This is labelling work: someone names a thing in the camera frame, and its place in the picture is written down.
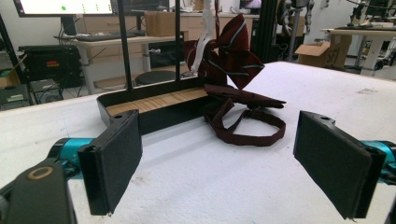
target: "black rod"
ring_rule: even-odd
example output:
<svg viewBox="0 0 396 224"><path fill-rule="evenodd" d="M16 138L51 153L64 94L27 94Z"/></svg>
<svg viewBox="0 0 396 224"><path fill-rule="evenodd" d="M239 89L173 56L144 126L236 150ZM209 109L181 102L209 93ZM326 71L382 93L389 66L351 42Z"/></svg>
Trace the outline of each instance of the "black rod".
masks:
<svg viewBox="0 0 396 224"><path fill-rule="evenodd" d="M14 47L12 47L11 39L9 38L6 25L4 24L3 18L0 14L0 34L3 37L4 43L6 44L6 50L9 55L9 59L11 60L12 64L17 66L19 60L17 58L17 54L15 53ZM22 77L22 70L20 66L16 67L16 71L18 74L18 77Z"/></svg>
<svg viewBox="0 0 396 224"><path fill-rule="evenodd" d="M176 61L176 81L180 81L180 0L175 1L175 61Z"/></svg>
<svg viewBox="0 0 396 224"><path fill-rule="evenodd" d="M129 64L128 42L126 37L125 15L123 11L122 0L117 0L117 5L119 8L122 54L124 58L125 76L126 76L126 84L127 84L126 89L130 91L133 88L133 86L132 86L131 65Z"/></svg>
<svg viewBox="0 0 396 224"><path fill-rule="evenodd" d="M136 15L136 30L142 30L142 17Z"/></svg>
<svg viewBox="0 0 396 224"><path fill-rule="evenodd" d="M257 35L257 56L263 63L270 62L276 17L276 1L262 1Z"/></svg>

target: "workbench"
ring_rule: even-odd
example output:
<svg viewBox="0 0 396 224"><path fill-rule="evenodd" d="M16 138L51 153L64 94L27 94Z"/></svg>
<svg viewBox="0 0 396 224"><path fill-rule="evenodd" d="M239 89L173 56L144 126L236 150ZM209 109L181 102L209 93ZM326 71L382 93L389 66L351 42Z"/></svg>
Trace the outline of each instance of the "workbench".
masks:
<svg viewBox="0 0 396 224"><path fill-rule="evenodd" d="M396 36L395 31L377 31L370 29L360 29L360 30L337 30L337 29L324 29L322 31L328 32L332 35L362 35L365 36L366 40L372 40L369 53L361 69L361 75L373 76L373 77L383 77L396 79L394 68L389 70L387 74L383 75L383 71L375 71L375 64L377 62L378 56L381 52L381 47L384 41L390 41L394 36Z"/></svg>
<svg viewBox="0 0 396 224"><path fill-rule="evenodd" d="M356 223L343 220L294 159L300 110L336 120L360 140L396 142L396 82L295 63L268 63L245 87L286 101L268 109L287 123L271 147L237 147L219 140L203 118L142 136L143 157L111 217L90 214L82 179L68 181L79 223ZM96 137L106 125L90 95L0 113L0 186L46 158L64 137ZM237 105L224 118L245 109ZM244 119L238 133L268 135L262 122ZM378 183L366 219L384 223L396 195Z"/></svg>

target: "monitor screen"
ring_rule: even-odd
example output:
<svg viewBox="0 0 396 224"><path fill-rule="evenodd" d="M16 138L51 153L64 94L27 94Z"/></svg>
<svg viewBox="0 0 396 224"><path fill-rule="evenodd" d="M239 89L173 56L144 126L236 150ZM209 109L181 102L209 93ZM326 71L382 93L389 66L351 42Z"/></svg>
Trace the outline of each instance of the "monitor screen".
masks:
<svg viewBox="0 0 396 224"><path fill-rule="evenodd" d="M110 0L14 0L20 17L112 14Z"/></svg>
<svg viewBox="0 0 396 224"><path fill-rule="evenodd" d="M260 8L262 6L261 0L241 0L239 3L239 8Z"/></svg>
<svg viewBox="0 0 396 224"><path fill-rule="evenodd" d="M385 18L389 0L371 0L366 10L367 16Z"/></svg>
<svg viewBox="0 0 396 224"><path fill-rule="evenodd" d="M169 9L169 1L167 0L130 0L130 1L131 1L132 10L163 11Z"/></svg>

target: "fabric loop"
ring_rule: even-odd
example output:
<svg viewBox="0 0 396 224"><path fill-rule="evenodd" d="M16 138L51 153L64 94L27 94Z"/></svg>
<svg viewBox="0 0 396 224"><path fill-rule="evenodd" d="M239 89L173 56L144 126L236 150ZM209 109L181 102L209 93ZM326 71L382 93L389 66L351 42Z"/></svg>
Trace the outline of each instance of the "fabric loop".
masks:
<svg viewBox="0 0 396 224"><path fill-rule="evenodd" d="M191 68L197 53L197 41L185 41L183 45L186 63ZM263 68L260 59L249 51L248 28L243 15L239 14L224 26L216 40L205 45L197 72L209 83L217 85L226 85L228 76L238 89L244 89Z"/></svg>
<svg viewBox="0 0 396 224"><path fill-rule="evenodd" d="M216 133L216 136L224 142L237 146L269 147L284 136L286 131L286 123L282 119L274 115L267 114L260 109L245 110L239 116L236 122L228 128L224 127L222 118L234 107L234 103L241 103L257 108L282 108L283 104L286 102L278 101L253 92L236 90L232 87L220 87L206 84L205 90L209 95L225 101L222 106L216 108L213 111L207 111L205 113L205 120L212 127ZM260 120L262 122L276 126L279 130L268 136L250 136L233 133L243 118Z"/></svg>

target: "brown wooden plank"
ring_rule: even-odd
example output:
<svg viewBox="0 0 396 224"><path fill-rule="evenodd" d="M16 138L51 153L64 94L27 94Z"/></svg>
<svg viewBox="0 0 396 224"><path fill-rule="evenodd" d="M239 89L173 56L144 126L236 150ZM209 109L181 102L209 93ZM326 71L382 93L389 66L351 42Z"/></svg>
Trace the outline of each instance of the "brown wooden plank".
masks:
<svg viewBox="0 0 396 224"><path fill-rule="evenodd" d="M132 101L120 105L112 105L106 108L110 116L115 116L119 113L138 109L139 113L144 113L150 110L161 107L180 104L189 100L198 99L207 96L204 88L193 88L183 91L175 91L163 95L153 96L142 100Z"/></svg>

